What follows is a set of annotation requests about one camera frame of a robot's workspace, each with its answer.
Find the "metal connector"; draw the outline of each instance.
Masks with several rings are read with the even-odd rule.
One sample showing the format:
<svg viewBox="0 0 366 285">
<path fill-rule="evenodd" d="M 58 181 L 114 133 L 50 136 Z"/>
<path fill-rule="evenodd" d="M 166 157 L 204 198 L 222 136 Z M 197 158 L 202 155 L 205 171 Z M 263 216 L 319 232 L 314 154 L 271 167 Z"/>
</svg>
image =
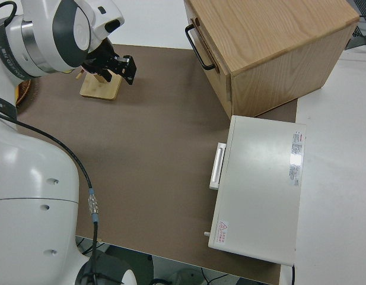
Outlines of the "metal connector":
<svg viewBox="0 0 366 285">
<path fill-rule="evenodd" d="M 89 210 L 91 214 L 98 214 L 97 199 L 94 194 L 90 194 L 88 198 Z"/>
</svg>

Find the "wooden drawer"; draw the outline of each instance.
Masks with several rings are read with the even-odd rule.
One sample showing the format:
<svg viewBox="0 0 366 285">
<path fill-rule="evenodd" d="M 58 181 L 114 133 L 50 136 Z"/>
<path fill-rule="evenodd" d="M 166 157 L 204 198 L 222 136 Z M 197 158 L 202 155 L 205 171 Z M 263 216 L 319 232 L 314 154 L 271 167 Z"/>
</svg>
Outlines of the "wooden drawer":
<svg viewBox="0 0 366 285">
<path fill-rule="evenodd" d="M 257 116 L 326 82 L 359 21 L 345 0 L 184 0 L 227 115 Z"/>
</svg>

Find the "warning label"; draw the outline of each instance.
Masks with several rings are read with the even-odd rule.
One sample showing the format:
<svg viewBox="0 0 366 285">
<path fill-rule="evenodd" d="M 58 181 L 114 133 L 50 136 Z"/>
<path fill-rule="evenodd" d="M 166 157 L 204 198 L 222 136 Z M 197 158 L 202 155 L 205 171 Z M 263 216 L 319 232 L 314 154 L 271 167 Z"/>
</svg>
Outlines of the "warning label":
<svg viewBox="0 0 366 285">
<path fill-rule="evenodd" d="M 228 227 L 227 221 L 218 221 L 216 243 L 225 244 Z"/>
</svg>

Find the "cable connector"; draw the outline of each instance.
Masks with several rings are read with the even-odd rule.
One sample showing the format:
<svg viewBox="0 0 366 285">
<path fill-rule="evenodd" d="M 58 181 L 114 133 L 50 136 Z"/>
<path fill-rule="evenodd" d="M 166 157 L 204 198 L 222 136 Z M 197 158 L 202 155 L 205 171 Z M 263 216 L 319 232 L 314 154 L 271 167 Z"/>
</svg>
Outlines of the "cable connector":
<svg viewBox="0 0 366 285">
<path fill-rule="evenodd" d="M 89 189 L 89 198 L 88 198 L 89 210 L 92 215 L 92 220 L 94 222 L 98 222 L 98 204 L 96 196 L 94 196 L 93 188 Z"/>
<path fill-rule="evenodd" d="M 96 196 L 94 196 L 94 194 L 89 195 L 88 203 L 89 203 L 90 213 L 91 214 L 94 214 L 94 213 L 98 214 L 98 204 L 97 204 Z"/>
</svg>

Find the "red warning triangle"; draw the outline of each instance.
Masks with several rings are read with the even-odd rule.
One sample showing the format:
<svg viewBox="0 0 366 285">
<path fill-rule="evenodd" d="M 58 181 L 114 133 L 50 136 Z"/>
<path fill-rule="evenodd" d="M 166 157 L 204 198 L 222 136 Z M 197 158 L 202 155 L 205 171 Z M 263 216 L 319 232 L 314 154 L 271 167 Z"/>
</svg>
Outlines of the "red warning triangle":
<svg viewBox="0 0 366 285">
<path fill-rule="evenodd" d="M 220 230 L 224 230 L 224 229 L 227 229 L 228 228 L 228 226 L 222 221 L 222 222 L 220 222 L 220 224 L 219 224 L 219 229 Z"/>
</svg>

